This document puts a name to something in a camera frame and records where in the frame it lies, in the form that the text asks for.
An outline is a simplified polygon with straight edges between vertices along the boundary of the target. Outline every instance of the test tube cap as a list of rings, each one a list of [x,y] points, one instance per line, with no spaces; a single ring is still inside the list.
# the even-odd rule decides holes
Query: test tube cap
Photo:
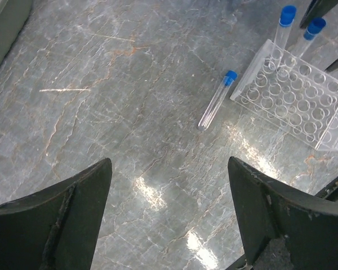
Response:
[[[225,86],[230,86],[232,84],[233,81],[235,81],[235,79],[237,78],[237,73],[229,70],[226,74],[225,74],[225,80],[224,80],[224,85]]]
[[[295,6],[285,6],[282,9],[281,18],[279,23],[282,27],[288,27],[292,24],[297,8]]]
[[[314,18],[308,25],[306,32],[304,33],[304,38],[308,41],[312,40],[326,25],[325,19]]]

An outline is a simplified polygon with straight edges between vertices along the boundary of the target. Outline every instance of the test tube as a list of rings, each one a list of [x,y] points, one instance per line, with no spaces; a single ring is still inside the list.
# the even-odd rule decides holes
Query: test tube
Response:
[[[291,50],[291,54],[301,58],[309,46],[313,43],[316,36],[326,26],[326,21],[323,18],[314,18],[308,25],[303,37],[295,44]]]
[[[214,116],[218,112],[220,105],[223,103],[226,94],[228,94],[228,90],[231,84],[237,78],[237,73],[229,70],[225,75],[223,81],[220,83],[217,91],[215,92],[212,100],[210,101],[208,108],[203,114],[203,117],[199,121],[198,129],[200,131],[205,131],[213,121]]]
[[[295,6],[285,6],[282,9],[277,32],[275,33],[274,46],[270,54],[271,59],[275,64],[275,67],[273,67],[275,69],[278,67],[283,57],[283,51],[286,48],[296,11],[297,8]]]

